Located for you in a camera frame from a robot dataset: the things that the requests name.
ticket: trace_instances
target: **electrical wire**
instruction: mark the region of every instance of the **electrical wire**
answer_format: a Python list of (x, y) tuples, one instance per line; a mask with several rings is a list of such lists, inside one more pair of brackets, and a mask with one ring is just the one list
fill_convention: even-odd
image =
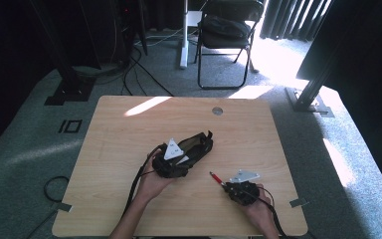
[(141, 176), (144, 176), (145, 174), (148, 174), (148, 173), (152, 173), (152, 172), (155, 172), (156, 170), (152, 170), (152, 171), (148, 171), (148, 172), (144, 172), (141, 174)]
[(272, 194), (267, 189), (265, 189), (263, 187), (258, 187), (258, 188), (262, 189), (263, 191), (265, 191), (266, 193), (269, 194), (269, 196), (271, 197), (271, 200), (272, 200), (272, 207), (275, 207), (275, 199), (273, 198)]
[(134, 195), (134, 192), (135, 192), (135, 187), (138, 183), (138, 179), (143, 175), (142, 171), (144, 171), (144, 168), (145, 168), (145, 165), (147, 164), (148, 160), (150, 160), (150, 157), (154, 154), (154, 152), (156, 152), (158, 149), (161, 149), (162, 148), (162, 145), (163, 144), (160, 144), (160, 145), (157, 145), (148, 155), (147, 155), (147, 158), (145, 159), (144, 163), (142, 164), (142, 166), (140, 166), (140, 168), (138, 169), (138, 172), (137, 174), (135, 175), (135, 178), (134, 180), (132, 181), (132, 184), (131, 184), (131, 188), (129, 189), (129, 195), (128, 195), (128, 199), (126, 201), (126, 205), (125, 205), (125, 208), (123, 209), (123, 212), (122, 212), (122, 216), (120, 218), (123, 217), (123, 215), (125, 214), (126, 210), (128, 210), (129, 208), (129, 205), (131, 204), (132, 202), (132, 197)]
[(116, 52), (116, 47), (117, 47), (117, 30), (116, 30), (116, 19), (113, 18), (113, 29), (114, 29), (114, 44), (113, 44), (113, 52), (110, 56), (110, 63), (113, 60), (114, 53)]
[[(133, 49), (139, 54), (138, 55), (138, 58), (135, 60), (132, 56), (130, 57), (130, 59), (132, 60), (133, 64), (130, 65), (130, 67), (126, 70), (126, 72), (123, 74), (123, 79), (122, 79), (122, 88), (121, 88), (121, 91), (120, 91), (120, 94), (123, 95), (123, 89), (126, 89), (128, 91), (128, 93), (133, 96), (132, 94), (132, 91), (129, 89), (128, 85), (127, 85), (127, 76), (129, 74), (129, 72), (131, 71), (131, 69), (134, 69), (135, 71), (135, 66), (139, 66), (152, 80), (154, 83), (156, 83), (161, 89), (163, 89), (167, 94), (169, 94), (171, 97), (173, 97), (173, 94), (171, 92), (169, 92), (169, 90), (167, 90), (162, 84), (160, 84), (154, 77), (153, 75), (151, 75), (147, 69), (145, 69), (140, 63), (139, 63), (139, 60), (141, 59), (141, 51), (136, 48), (135, 46), (133, 47)], [(138, 82), (138, 85), (139, 87), (141, 88), (141, 90), (144, 92), (144, 94), (147, 96), (144, 88), (142, 87), (141, 83), (139, 82), (138, 80), (138, 75), (135, 74), (135, 79), (136, 81)]]
[(273, 214), (273, 220), (275, 221), (276, 228), (278, 228), (279, 233), (280, 233), (283, 237), (285, 237), (286, 239), (292, 239), (292, 238), (294, 238), (294, 237), (287, 236), (287, 235), (285, 234), (284, 230), (283, 230), (282, 227), (281, 227), (281, 223), (279, 222), (278, 214), (276, 213), (275, 208), (274, 208), (272, 205), (270, 205), (269, 202), (263, 200), (263, 199), (260, 198), (260, 197), (257, 197), (257, 196), (255, 196), (255, 195), (251, 194), (250, 192), (248, 192), (248, 191), (246, 191), (246, 190), (243, 190), (243, 192), (244, 192), (245, 194), (247, 194), (247, 195), (249, 195), (249, 196), (255, 198), (256, 200), (259, 200), (259, 201), (263, 202), (264, 204), (266, 204), (266, 206), (268, 206), (268, 208), (272, 211), (272, 214)]
[[(56, 177), (53, 177), (51, 179), (49, 179), (45, 186), (43, 187), (43, 191), (44, 191), (44, 194), (46, 196), (46, 198), (54, 203), (59, 203), (59, 202), (62, 202), (62, 198), (59, 199), (59, 198), (54, 198), (52, 197), (49, 192), (48, 192), (48, 188), (49, 188), (49, 185), (55, 181), (55, 180), (58, 180), (58, 179), (63, 179), (67, 182), (67, 185), (68, 185), (68, 182), (70, 181), (67, 177), (65, 176), (56, 176)], [(54, 209), (52, 212), (50, 212), (48, 214), (48, 216), (33, 230), (30, 232), (30, 234), (26, 237), (26, 239), (30, 239), (32, 238), (32, 236), (43, 226), (45, 225), (46, 222), (48, 222), (56, 213), (58, 212), (58, 210)]]
[[(161, 43), (161, 42), (163, 42), (163, 41), (166, 41), (166, 40), (168, 40), (168, 39), (183, 40), (184, 37), (183, 37), (182, 34), (177, 35), (177, 33), (178, 33), (179, 31), (181, 31), (181, 30), (182, 30), (182, 28), (179, 29), (179, 30), (177, 30), (176, 32), (172, 33), (171, 35), (168, 35), (168, 36), (148, 36), (148, 37), (146, 37), (146, 40), (150, 40), (150, 39), (152, 39), (152, 38), (154, 38), (154, 39), (159, 39), (159, 38), (161, 38), (161, 39), (160, 39), (158, 42), (156, 42), (156, 43), (153, 43), (153, 44), (147, 44), (147, 47), (153, 47), (153, 46), (156, 46), (156, 45), (158, 45), (159, 43)], [(198, 30), (194, 30), (192, 33), (189, 33), (189, 34), (188, 34), (188, 38), (191, 37), (191, 36), (193, 36), (197, 31), (198, 31)], [(197, 41), (195, 41), (195, 40), (190, 40), (190, 39), (188, 39), (188, 42), (191, 43), (191, 44), (193, 44), (193, 45), (197, 45)], [(135, 46), (142, 46), (141, 41), (137, 41), (136, 43), (134, 43), (134, 45), (135, 45)]]

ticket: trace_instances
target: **folding chair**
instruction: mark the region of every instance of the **folding chair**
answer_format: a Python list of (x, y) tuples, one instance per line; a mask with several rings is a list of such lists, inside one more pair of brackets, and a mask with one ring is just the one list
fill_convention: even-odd
[[(204, 90), (235, 90), (243, 86), (247, 79), (248, 67), (251, 61), (251, 49), (254, 32), (264, 12), (263, 3), (257, 0), (208, 0), (202, 9), (198, 28), (198, 86)], [(239, 49), (238, 54), (202, 53), (207, 49)], [(237, 55), (237, 63), (243, 50), (247, 52), (247, 63), (244, 79), (235, 86), (203, 86), (201, 83), (201, 62), (203, 55)]]

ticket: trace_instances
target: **white triangle label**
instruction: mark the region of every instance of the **white triangle label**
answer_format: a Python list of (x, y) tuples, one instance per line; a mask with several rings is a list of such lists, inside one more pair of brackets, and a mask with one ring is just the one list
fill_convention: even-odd
[(184, 151), (178, 146), (178, 144), (176, 144), (173, 138), (170, 138), (169, 143), (167, 144), (164, 159), (169, 160), (182, 154), (184, 154)]

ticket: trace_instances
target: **cable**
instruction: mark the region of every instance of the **cable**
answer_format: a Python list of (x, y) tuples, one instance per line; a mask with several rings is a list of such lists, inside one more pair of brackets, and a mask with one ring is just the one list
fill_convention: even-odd
[[(49, 179), (46, 182), (45, 186), (43, 187), (43, 191), (45, 193), (46, 198), (48, 198), (48, 200), (55, 202), (55, 203), (62, 202), (62, 198), (56, 199), (54, 197), (51, 197), (49, 192), (48, 192), (48, 188), (49, 188), (49, 185), (57, 179), (63, 179), (67, 182), (67, 184), (68, 184), (68, 182), (70, 182), (70, 180), (65, 176), (56, 176), (56, 177)], [(30, 232), (30, 234), (26, 237), (26, 239), (32, 238), (32, 236), (37, 232), (37, 230), (39, 230), (39, 228), (41, 228), (46, 222), (48, 222), (57, 212), (58, 212), (58, 210), (54, 209), (51, 213), (49, 213), (49, 215), (45, 218), (45, 220), (43, 220), (32, 232)]]
[(123, 217), (123, 215), (125, 214), (126, 210), (128, 210), (129, 208), (129, 205), (131, 204), (132, 202), (132, 197), (134, 195), (134, 192), (135, 192), (135, 187), (138, 183), (138, 179), (143, 175), (142, 174), (142, 171), (144, 170), (145, 168), (145, 165), (147, 164), (148, 160), (150, 160), (150, 157), (153, 155), (154, 152), (156, 152), (158, 149), (161, 149), (162, 148), (162, 145), (163, 144), (160, 144), (158, 146), (156, 146), (148, 155), (147, 155), (147, 158), (145, 159), (144, 163), (142, 164), (142, 166), (138, 169), (138, 172), (137, 174), (135, 175), (135, 178), (134, 180), (132, 181), (132, 184), (131, 184), (131, 188), (129, 189), (129, 195), (128, 195), (128, 200), (126, 201), (126, 205), (125, 205), (125, 208), (123, 209), (123, 212), (122, 212), (122, 216), (120, 218)]
[(310, 231), (307, 231), (306, 232), (312, 239), (317, 239), (314, 235), (312, 235), (312, 233)]
[[(123, 82), (123, 85), (122, 85), (122, 88), (121, 88), (121, 91), (120, 91), (120, 94), (122, 95), (123, 94), (123, 89), (126, 89), (128, 92), (129, 92), (129, 94), (131, 95), (131, 96), (133, 96), (133, 94), (132, 94), (132, 91), (128, 88), (128, 85), (126, 84), (126, 80), (127, 80), (127, 76), (128, 76), (128, 74), (129, 74), (129, 72), (131, 71), (131, 69), (132, 68), (134, 68), (134, 71), (135, 71), (135, 66), (136, 65), (138, 65), (145, 73), (147, 73), (147, 75), (148, 76), (150, 76), (150, 78), (160, 87), (160, 88), (162, 88), (167, 94), (169, 94), (171, 97), (173, 97), (173, 94), (171, 93), (171, 92), (169, 92), (169, 90), (167, 90), (163, 85), (161, 85), (154, 77), (153, 77), (153, 75), (151, 75), (138, 61), (141, 59), (141, 56), (142, 56), (142, 54), (141, 54), (141, 51), (138, 49), (138, 48), (136, 48), (135, 46), (133, 47), (133, 49), (135, 50), (135, 51), (137, 51), (137, 53), (139, 54), (139, 56), (138, 56), (138, 59), (137, 60), (135, 60), (132, 56), (130, 57), (130, 59), (132, 60), (132, 62), (133, 62), (133, 64), (132, 65), (130, 65), (130, 67), (126, 70), (126, 72), (125, 72), (125, 74), (123, 75), (123, 80), (122, 80), (122, 82)], [(144, 88), (142, 87), (142, 85), (141, 85), (141, 83), (139, 82), (139, 80), (138, 80), (138, 76), (137, 76), (137, 74), (136, 74), (136, 72), (135, 72), (135, 78), (136, 78), (136, 80), (137, 80), (137, 83), (138, 83), (138, 85), (139, 85), (139, 87), (141, 88), (141, 90), (144, 92), (144, 94), (147, 96), (147, 93), (145, 92), (145, 90), (144, 90)]]
[[(147, 47), (156, 46), (157, 44), (159, 44), (159, 43), (161, 43), (161, 42), (163, 42), (163, 41), (165, 41), (165, 40), (167, 40), (167, 39), (169, 39), (169, 38), (175, 37), (175, 35), (176, 35), (179, 31), (181, 31), (181, 30), (182, 30), (182, 28), (179, 29), (179, 30), (177, 30), (177, 31), (174, 32), (173, 34), (168, 35), (168, 36), (165, 36), (165, 37), (164, 37), (164, 36), (150, 36), (150, 37), (146, 37), (146, 38), (145, 38), (146, 40), (148, 40), (148, 39), (150, 39), (150, 38), (159, 38), (159, 37), (162, 37), (161, 40), (159, 40), (159, 41), (156, 42), (156, 43), (147, 45)], [(141, 43), (141, 41), (138, 41), (138, 42), (136, 42), (134, 45), (140, 45), (140, 46), (142, 46), (140, 43)]]
[(114, 18), (113, 18), (113, 29), (114, 29), (114, 44), (113, 44), (113, 52), (112, 52), (112, 55), (110, 56), (110, 61), (109, 61), (110, 63), (113, 60), (113, 56), (114, 56), (114, 53), (116, 52), (116, 47), (117, 47), (116, 19)]
[(270, 205), (269, 202), (267, 202), (267, 201), (261, 199), (260, 197), (256, 197), (255, 195), (253, 195), (253, 194), (247, 192), (246, 190), (243, 190), (243, 192), (246, 193), (247, 195), (249, 195), (249, 196), (251, 196), (251, 197), (253, 197), (253, 198), (255, 198), (255, 199), (257, 199), (257, 200), (259, 200), (259, 201), (261, 201), (261, 202), (263, 202), (263, 203), (265, 203), (265, 204), (268, 206), (268, 208), (272, 211), (272, 214), (273, 214), (273, 220), (275, 221), (276, 228), (278, 228), (279, 233), (280, 233), (283, 237), (285, 237), (286, 239), (292, 239), (292, 238), (294, 238), (294, 237), (287, 236), (287, 235), (285, 234), (284, 230), (283, 230), (282, 227), (281, 227), (281, 223), (279, 222), (278, 214), (276, 213), (275, 208), (274, 208), (272, 205)]
[(153, 79), (153, 81), (159, 86), (161, 87), (166, 93), (168, 93), (171, 97), (173, 97), (173, 94), (169, 92), (169, 90), (167, 90), (165, 87), (163, 87), (163, 85), (161, 85), (154, 77), (153, 75), (151, 75), (138, 61), (135, 61), (135, 59), (133, 59), (131, 57), (132, 61), (134, 61), (142, 70), (144, 70), (144, 72), (146, 72), (148, 74), (148, 76), (151, 77), (151, 79)]
[(272, 194), (267, 189), (265, 189), (263, 187), (258, 187), (258, 188), (264, 190), (266, 193), (269, 194), (269, 196), (271, 197), (271, 200), (272, 200), (272, 207), (275, 207), (275, 199), (273, 198)]
[(156, 170), (152, 170), (152, 171), (148, 171), (148, 172), (144, 172), (141, 174), (141, 176), (144, 176), (145, 174), (148, 174), (148, 173), (152, 173), (152, 172), (155, 172)]

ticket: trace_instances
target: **right hand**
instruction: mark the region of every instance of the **right hand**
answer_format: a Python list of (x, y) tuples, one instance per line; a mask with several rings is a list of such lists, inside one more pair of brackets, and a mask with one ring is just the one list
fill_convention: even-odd
[[(271, 200), (266, 197), (265, 191), (262, 190), (263, 185), (257, 184), (260, 190), (259, 198), (271, 204)], [(273, 213), (269, 207), (262, 201), (257, 200), (251, 205), (242, 206), (240, 208), (244, 211), (250, 222), (256, 226), (263, 235), (268, 239), (279, 238), (278, 230), (276, 229), (275, 222), (273, 219)]]

